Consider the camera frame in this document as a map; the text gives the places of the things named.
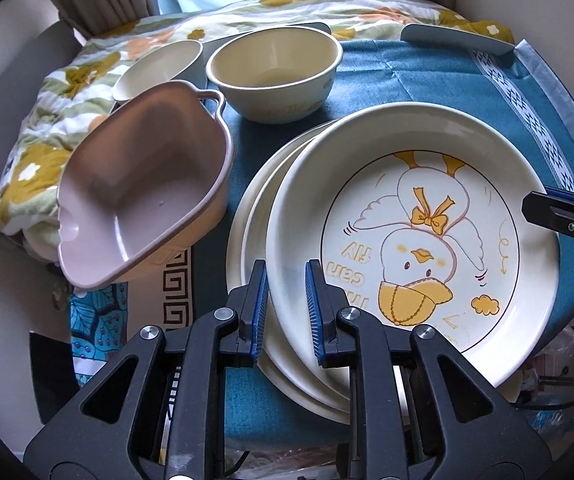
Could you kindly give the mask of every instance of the plate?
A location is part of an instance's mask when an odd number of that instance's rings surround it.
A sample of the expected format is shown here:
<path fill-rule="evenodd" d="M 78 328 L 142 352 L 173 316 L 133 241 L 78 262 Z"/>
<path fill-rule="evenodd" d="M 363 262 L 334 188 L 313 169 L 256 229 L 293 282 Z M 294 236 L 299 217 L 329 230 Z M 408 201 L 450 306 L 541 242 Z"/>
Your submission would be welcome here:
<path fill-rule="evenodd" d="M 301 150 L 314 136 L 334 122 L 312 128 L 285 144 L 252 179 L 237 208 L 229 235 L 228 290 L 249 280 L 251 267 L 242 263 L 243 259 L 251 261 L 253 265 L 257 258 L 265 256 L 264 242 L 271 203 L 282 177 L 296 158 L 294 151 Z M 265 322 L 263 347 L 265 358 L 259 360 L 258 367 L 283 394 L 318 415 L 344 424 L 349 423 L 348 400 L 332 392 L 298 359 L 275 320 L 271 304 L 268 306 Z"/>
<path fill-rule="evenodd" d="M 289 168 L 270 215 L 267 273 L 289 344 L 347 395 L 347 370 L 313 354 L 304 264 L 317 258 L 351 304 L 403 329 L 433 325 L 502 384 L 558 284 L 555 234 L 521 213 L 533 190 L 544 191 L 523 155 L 457 110 L 395 103 L 338 121 Z"/>

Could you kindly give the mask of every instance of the white patterned trim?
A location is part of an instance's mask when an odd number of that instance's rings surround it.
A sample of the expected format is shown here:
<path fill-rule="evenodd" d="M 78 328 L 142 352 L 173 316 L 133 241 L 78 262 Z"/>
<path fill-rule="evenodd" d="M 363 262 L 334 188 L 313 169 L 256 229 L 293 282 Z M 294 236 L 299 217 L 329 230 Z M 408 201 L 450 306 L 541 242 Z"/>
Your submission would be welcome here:
<path fill-rule="evenodd" d="M 498 89 L 503 99 L 514 110 L 525 128 L 532 134 L 541 150 L 550 172 L 561 189 L 574 192 L 574 174 L 565 155 L 547 125 L 541 120 L 523 93 L 513 81 L 496 65 L 493 56 L 484 52 L 471 51 L 474 63 L 487 79 Z"/>

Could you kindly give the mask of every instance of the cartoon duck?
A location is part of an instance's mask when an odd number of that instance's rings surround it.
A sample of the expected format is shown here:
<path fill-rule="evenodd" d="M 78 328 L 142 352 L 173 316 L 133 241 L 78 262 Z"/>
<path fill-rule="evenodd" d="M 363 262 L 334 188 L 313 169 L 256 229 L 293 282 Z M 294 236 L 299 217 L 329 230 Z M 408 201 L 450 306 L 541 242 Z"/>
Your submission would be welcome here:
<path fill-rule="evenodd" d="M 358 230 L 393 227 L 381 247 L 379 308 L 397 326 L 425 322 L 454 297 L 447 283 L 458 266 L 456 247 L 484 269 L 482 241 L 466 217 L 470 198 L 455 176 L 465 163 L 442 155 L 440 164 L 419 166 L 414 153 L 393 154 L 409 168 L 396 194 L 371 202 L 353 223 Z"/>

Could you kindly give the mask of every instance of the triangular cutout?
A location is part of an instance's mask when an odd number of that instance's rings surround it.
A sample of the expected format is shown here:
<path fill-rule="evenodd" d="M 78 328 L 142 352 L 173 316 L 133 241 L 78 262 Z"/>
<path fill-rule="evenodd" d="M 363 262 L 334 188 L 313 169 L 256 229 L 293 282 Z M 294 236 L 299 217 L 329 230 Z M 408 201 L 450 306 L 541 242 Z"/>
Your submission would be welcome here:
<path fill-rule="evenodd" d="M 491 403 L 451 359 L 440 356 L 438 365 L 445 378 L 458 422 L 465 424 L 491 414 L 493 411 Z"/>
<path fill-rule="evenodd" d="M 97 392 L 83 404 L 83 413 L 109 424 L 118 422 L 136 366 L 138 358 L 134 356 L 114 370 Z"/>

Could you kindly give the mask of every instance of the floral blanket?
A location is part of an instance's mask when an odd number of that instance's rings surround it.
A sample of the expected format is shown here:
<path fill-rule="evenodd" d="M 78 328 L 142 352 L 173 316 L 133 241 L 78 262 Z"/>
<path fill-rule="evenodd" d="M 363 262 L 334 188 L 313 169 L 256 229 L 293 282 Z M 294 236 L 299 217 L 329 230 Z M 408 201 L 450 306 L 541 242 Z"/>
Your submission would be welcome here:
<path fill-rule="evenodd" d="M 460 28 L 514 42 L 495 22 L 470 23 L 420 0 L 253 0 L 209 12 L 155 16 L 89 40 L 70 66 L 49 74 L 20 126 L 0 179 L 0 230 L 22 235 L 36 257 L 57 262 L 56 190 L 71 152 L 112 110 L 118 78 L 153 49 L 210 41 L 268 25 L 320 21 L 338 40 L 397 40 L 408 23 Z"/>

